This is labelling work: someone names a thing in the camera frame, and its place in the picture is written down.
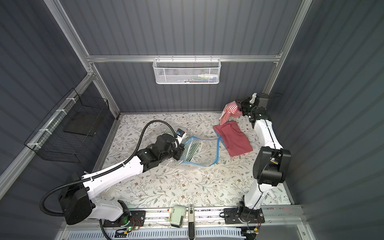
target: striped cloth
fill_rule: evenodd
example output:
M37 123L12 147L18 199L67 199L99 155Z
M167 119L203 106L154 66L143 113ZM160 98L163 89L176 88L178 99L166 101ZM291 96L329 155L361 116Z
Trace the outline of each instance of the striped cloth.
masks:
M223 113L220 116L220 125L223 125L224 123L226 123L229 117L238 118L242 114L243 113L239 111L237 103L235 101L228 103L227 105L225 105Z

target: corrugated wall panel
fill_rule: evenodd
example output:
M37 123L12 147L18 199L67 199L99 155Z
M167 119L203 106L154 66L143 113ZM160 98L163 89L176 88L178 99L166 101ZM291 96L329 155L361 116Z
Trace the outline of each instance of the corrugated wall panel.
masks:
M94 84L87 88L84 95L100 97ZM44 161L38 156L32 159L0 201L0 239L54 239L64 218L43 214L39 209L39 201L47 191L62 185L70 174L77 172L82 175L85 170L92 171L113 121L112 113L108 112L89 145L87 161L81 164ZM58 193L50 196L46 206L52 211L61 212L57 196ZM20 222L23 222L22 232L19 231Z
M0 172L86 71L43 1L0 1Z
M217 111L261 92L273 63L222 63L219 84L157 84L152 63L96 63L122 112Z
M65 0L91 55L278 54L300 0Z
M314 1L270 104L287 184L317 239L379 239L384 2Z
M29 134L86 71L43 0L0 1L0 36L2 173L24 148ZM84 94L100 97L93 84ZM87 162L31 160L0 201L0 239L54 239L63 218L43 214L39 200L70 174L92 171L113 121L108 112L87 152ZM47 200L47 206L60 211L57 195Z

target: folded clothing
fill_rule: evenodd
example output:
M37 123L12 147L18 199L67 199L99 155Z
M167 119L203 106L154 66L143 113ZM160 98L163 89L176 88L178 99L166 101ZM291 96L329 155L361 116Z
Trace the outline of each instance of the folded clothing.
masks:
M214 130L222 137L229 156L234 157L253 150L248 138L240 130L236 121L214 126Z

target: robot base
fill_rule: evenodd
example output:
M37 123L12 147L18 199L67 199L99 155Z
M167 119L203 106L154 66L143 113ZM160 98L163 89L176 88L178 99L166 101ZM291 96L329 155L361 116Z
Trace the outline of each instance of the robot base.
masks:
M140 225L139 221L135 220L136 221L135 226L143 226L144 225L145 214L146 214L145 211L130 211L130 213L131 214L125 213L125 214L121 215L114 222L105 220L103 227L121 227L121 226L124 226L125 222L128 222L129 220L130 220L130 222L128 223L128 225L126 227L133 227L133 221L134 220L132 220L132 218L138 219L141 223L141 225Z
M264 214L262 209L243 211L241 214L238 214L237 208L228 208L224 209L224 219L225 224L238 224L238 223L256 223L261 224L265 223Z

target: aluminum rail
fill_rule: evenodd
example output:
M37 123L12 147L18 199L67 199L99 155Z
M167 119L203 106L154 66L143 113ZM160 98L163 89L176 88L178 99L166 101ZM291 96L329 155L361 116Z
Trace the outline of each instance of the aluminum rail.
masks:
M246 227L246 223L239 224L225 224L225 220L219 216L219 213L224 208L232 207L195 207L195 224L196 227ZM168 228L170 227L169 221L165 218L169 216L169 208L155 208L155 209L130 209L146 211L145 223L142 228ZM307 224L306 217L300 205L263 205L263 214L265 223L263 226L274 225L297 225ZM188 216L183 219L183 226L188 225ZM75 225L67 225L62 223L59 231L72 231L72 230L99 230L98 220L84 220Z
M87 87L91 84L94 78L95 75L93 74L93 72L88 73L75 88L76 91L72 91L67 97L67 99L65 99L57 109L64 109L71 101L71 99L69 98L74 98L77 93L82 94L85 89L87 89ZM55 111L52 116L46 121L46 123L41 127L41 129L48 128L48 126L54 122L54 120L59 114L60 111ZM43 131L38 131L36 135L31 139L30 143L36 143L43 133ZM13 162L7 167L7 169L4 170L4 172L0 176L0 199L5 195L5 193L16 181L21 172L23 172L23 170L27 167L27 165L34 156L34 151L29 149L28 147L24 147L23 150L13 160Z
M154 59L161 59L162 61L218 61L221 62L274 62L277 63L280 60L279 55L250 55L250 56L129 56L129 55L90 55L86 59L91 63L150 63Z
M302 0L299 10L297 11L297 14L295 16L295 20L293 21L291 28L288 32L288 36L284 42L283 48L281 50L281 57L280 61L276 64L274 69L272 70L272 73L267 81L267 83L264 86L263 93L270 93L272 91L273 85L276 82L277 77L279 76L279 73L281 71L281 68L288 56L289 51L291 50L291 47L293 45L293 42L297 36L297 33L299 32L299 29L301 27L301 24L303 23L304 17L308 12L308 9L310 8L312 3L312 0Z
M108 100L109 109L111 110L113 116L116 118L117 116L120 115L119 107L117 106L115 100L113 99L111 93L109 92L97 68L91 63L89 63L88 60L86 59L86 56L89 55L88 51L85 48L84 44L82 43L74 26L72 25L71 20L66 14L63 6L61 5L60 0L44 0L44 2L47 5L53 17L55 18L57 24L60 26L68 42L71 44L73 50L75 51L77 57L81 61L83 67L87 70L87 72L89 71L95 72L96 78L94 79L93 83L98 89L101 97Z

